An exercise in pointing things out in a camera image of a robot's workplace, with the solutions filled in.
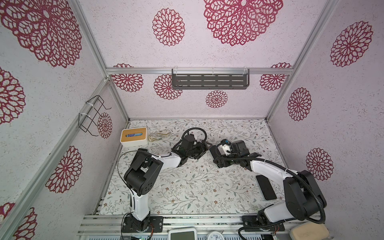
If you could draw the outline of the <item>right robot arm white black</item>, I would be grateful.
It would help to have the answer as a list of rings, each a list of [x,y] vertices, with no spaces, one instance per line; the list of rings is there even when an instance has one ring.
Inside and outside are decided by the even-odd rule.
[[[222,140],[218,145],[212,146],[210,152],[218,168],[239,165],[284,189],[283,201],[258,212],[259,226],[278,225],[291,220],[325,223],[327,202],[309,171],[290,170],[265,159],[261,154],[250,153],[244,141]]]

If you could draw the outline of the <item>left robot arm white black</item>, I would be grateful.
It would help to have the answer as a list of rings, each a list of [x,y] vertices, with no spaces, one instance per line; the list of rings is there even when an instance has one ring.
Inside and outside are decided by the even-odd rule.
[[[205,139],[197,141],[193,134],[187,134],[168,154],[155,155],[147,149],[138,149],[123,177],[133,192],[132,218],[144,222],[150,215],[147,194],[154,187],[161,171],[181,167],[188,159],[198,160],[211,146]]]

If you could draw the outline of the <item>black phone in blue case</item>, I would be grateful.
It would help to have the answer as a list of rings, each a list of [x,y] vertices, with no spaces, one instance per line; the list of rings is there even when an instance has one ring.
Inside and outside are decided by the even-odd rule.
[[[262,175],[257,175],[256,180],[258,182],[259,188],[263,194],[263,197],[266,201],[276,200],[277,196],[274,192],[274,189],[269,181],[269,179]]]

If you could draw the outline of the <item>white box with wooden top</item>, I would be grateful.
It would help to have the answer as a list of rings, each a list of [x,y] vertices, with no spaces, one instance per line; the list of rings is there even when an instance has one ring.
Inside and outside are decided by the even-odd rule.
[[[121,132],[120,143],[124,148],[145,146],[149,143],[148,129],[146,127],[124,129]]]

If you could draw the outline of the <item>round white dial timer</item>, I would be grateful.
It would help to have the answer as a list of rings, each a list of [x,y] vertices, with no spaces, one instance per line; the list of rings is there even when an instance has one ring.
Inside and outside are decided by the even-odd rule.
[[[206,240],[225,240],[225,237],[218,231],[212,231],[207,235]]]

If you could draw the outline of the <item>white digital display device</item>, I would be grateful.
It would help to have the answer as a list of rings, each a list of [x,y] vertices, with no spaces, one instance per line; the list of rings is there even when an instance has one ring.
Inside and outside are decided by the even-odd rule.
[[[197,230],[193,227],[177,228],[168,232],[168,240],[197,240]]]

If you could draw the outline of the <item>beige sponge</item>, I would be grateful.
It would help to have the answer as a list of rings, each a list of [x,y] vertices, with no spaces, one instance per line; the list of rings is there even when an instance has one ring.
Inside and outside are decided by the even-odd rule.
[[[292,240],[325,240],[329,236],[330,232],[325,224],[308,222],[290,230]]]

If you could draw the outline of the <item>grey wall shelf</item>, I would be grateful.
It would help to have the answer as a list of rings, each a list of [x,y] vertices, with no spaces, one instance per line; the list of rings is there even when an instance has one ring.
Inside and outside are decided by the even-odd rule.
[[[246,90],[250,74],[249,69],[228,74],[179,73],[172,69],[171,83],[175,90]]]

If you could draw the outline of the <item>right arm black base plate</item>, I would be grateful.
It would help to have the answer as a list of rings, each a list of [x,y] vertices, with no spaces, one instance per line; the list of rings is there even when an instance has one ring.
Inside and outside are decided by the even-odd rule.
[[[286,230],[283,223],[274,224],[268,220],[259,220],[257,215],[245,215],[241,217],[245,232],[283,232]]]

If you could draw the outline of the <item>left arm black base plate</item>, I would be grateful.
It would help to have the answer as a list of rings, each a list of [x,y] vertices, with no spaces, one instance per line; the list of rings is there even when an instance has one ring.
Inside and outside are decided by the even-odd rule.
[[[127,214],[124,217],[121,233],[161,233],[163,231],[164,217],[148,215],[144,220],[139,221]]]

